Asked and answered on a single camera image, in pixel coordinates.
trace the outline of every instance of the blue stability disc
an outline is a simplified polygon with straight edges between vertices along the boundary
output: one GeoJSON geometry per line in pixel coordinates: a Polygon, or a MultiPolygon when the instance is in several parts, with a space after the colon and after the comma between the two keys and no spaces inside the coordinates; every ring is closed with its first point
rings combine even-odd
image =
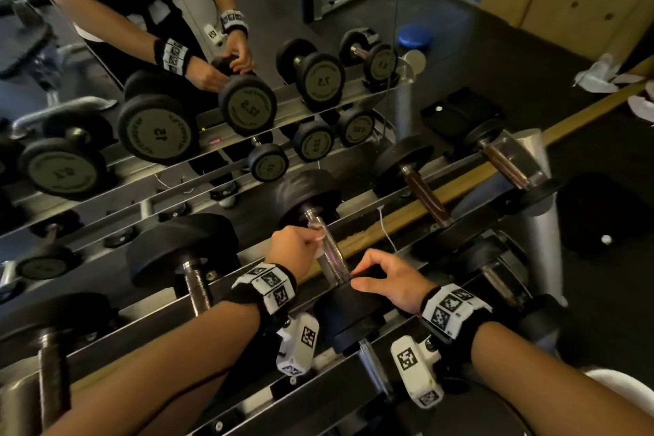
{"type": "Polygon", "coordinates": [[[434,33],[422,25],[405,25],[398,31],[398,43],[409,49],[424,49],[434,39],[434,33]]]}

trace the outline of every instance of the wristband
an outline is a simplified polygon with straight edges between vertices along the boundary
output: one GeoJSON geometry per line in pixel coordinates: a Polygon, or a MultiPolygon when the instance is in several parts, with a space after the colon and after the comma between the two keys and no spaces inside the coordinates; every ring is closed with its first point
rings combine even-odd
{"type": "Polygon", "coordinates": [[[157,66],[179,76],[186,75],[188,63],[192,56],[191,51],[172,38],[166,41],[156,40],[154,42],[154,61],[157,66]]]}
{"type": "Polygon", "coordinates": [[[220,13],[220,24],[222,25],[222,32],[229,35],[234,30],[241,30],[248,35],[249,27],[245,22],[245,16],[241,11],[228,9],[220,13]]]}
{"type": "Polygon", "coordinates": [[[256,304],[261,315],[261,329],[277,331],[288,318],[286,311],[295,298],[296,288],[295,276],[287,268],[262,262],[236,279],[224,300],[256,304]]]}
{"type": "Polygon", "coordinates": [[[469,362],[475,335],[482,324],[493,320],[493,309],[456,284],[436,290],[423,300],[422,319],[443,344],[444,357],[455,363],[469,362]]]}

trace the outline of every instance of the gym floor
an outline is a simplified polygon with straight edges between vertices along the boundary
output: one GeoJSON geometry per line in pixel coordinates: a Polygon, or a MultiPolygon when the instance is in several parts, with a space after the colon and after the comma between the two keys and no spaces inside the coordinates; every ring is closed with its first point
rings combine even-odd
{"type": "MultiPolygon", "coordinates": [[[[208,9],[204,9],[211,6],[208,0],[185,1],[193,6],[193,17],[202,24],[215,19],[214,15],[207,16],[208,9]]],[[[281,85],[274,69],[275,52],[288,38],[306,37],[321,49],[335,51],[341,35],[351,28],[374,28],[387,41],[392,34],[395,0],[357,0],[309,26],[301,22],[299,0],[237,1],[249,18],[258,72],[273,87],[281,85]]],[[[62,28],[62,43],[69,43],[73,34],[63,29],[64,24],[54,11],[49,14],[56,28],[62,28]]],[[[575,73],[587,69],[590,62],[511,28],[465,3],[400,0],[398,25],[409,22],[428,25],[436,35],[427,54],[427,67],[413,89],[416,111],[448,93],[470,87],[501,106],[509,129],[545,129],[601,97],[572,87],[575,73]]],[[[8,24],[12,24],[8,18],[0,19],[0,28],[8,24]]],[[[67,93],[76,94],[92,82],[92,94],[116,95],[117,90],[96,64],[86,62],[84,66],[86,79],[80,80],[76,75],[73,85],[66,84],[67,93]]],[[[3,97],[0,115],[13,118],[24,109],[17,110],[11,105],[19,103],[19,100],[8,100],[12,93],[18,93],[18,88],[9,85],[0,83],[3,97]]],[[[421,134],[435,141],[426,129],[421,134]]],[[[603,172],[654,206],[654,176],[647,168],[651,165],[652,151],[654,136],[650,125],[635,118],[623,105],[554,144],[549,155],[552,171],[557,176],[569,179],[588,171],[603,172]]],[[[355,178],[356,183],[366,183],[364,178],[355,178]]],[[[273,230],[267,223],[246,220],[244,216],[252,205],[261,203],[262,197],[261,191],[252,190],[241,197],[237,208],[226,213],[235,222],[243,248],[265,239],[273,230]]],[[[126,201],[115,203],[120,206],[126,201]]],[[[0,254],[2,245],[9,243],[0,241],[0,254]]],[[[647,334],[651,328],[648,295],[654,288],[654,273],[650,271],[653,259],[652,234],[607,247],[596,258],[581,258],[564,250],[566,296],[597,358],[604,366],[631,374],[654,388],[654,369],[650,362],[654,339],[647,334]]],[[[79,268],[13,300],[0,309],[0,314],[42,299],[46,292],[48,295],[82,290],[103,292],[116,307],[142,298],[126,279],[120,250],[96,262],[93,273],[88,272],[88,267],[79,268]]]]}

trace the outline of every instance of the hand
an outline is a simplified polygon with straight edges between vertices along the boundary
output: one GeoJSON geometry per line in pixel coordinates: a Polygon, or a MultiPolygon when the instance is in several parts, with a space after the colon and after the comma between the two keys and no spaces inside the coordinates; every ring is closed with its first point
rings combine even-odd
{"type": "Polygon", "coordinates": [[[186,68],[186,79],[200,90],[218,93],[229,78],[200,57],[192,56],[186,68]]]}
{"type": "Polygon", "coordinates": [[[223,59],[227,59],[230,55],[236,54],[237,59],[230,63],[230,68],[235,73],[245,74],[254,69],[254,59],[252,52],[247,44],[247,36],[241,30],[234,30],[227,35],[227,44],[225,52],[221,55],[223,59]]]}
{"type": "Polygon", "coordinates": [[[309,271],[316,251],[323,244],[323,237],[323,231],[286,226],[281,231],[275,231],[270,238],[266,262],[286,267],[299,283],[309,271]]]}
{"type": "Polygon", "coordinates": [[[383,295],[396,307],[410,314],[419,314],[422,299],[437,285],[401,258],[374,248],[365,251],[364,258],[352,274],[356,275],[373,264],[379,264],[388,277],[386,279],[354,277],[351,281],[352,287],[359,292],[383,295]]]}

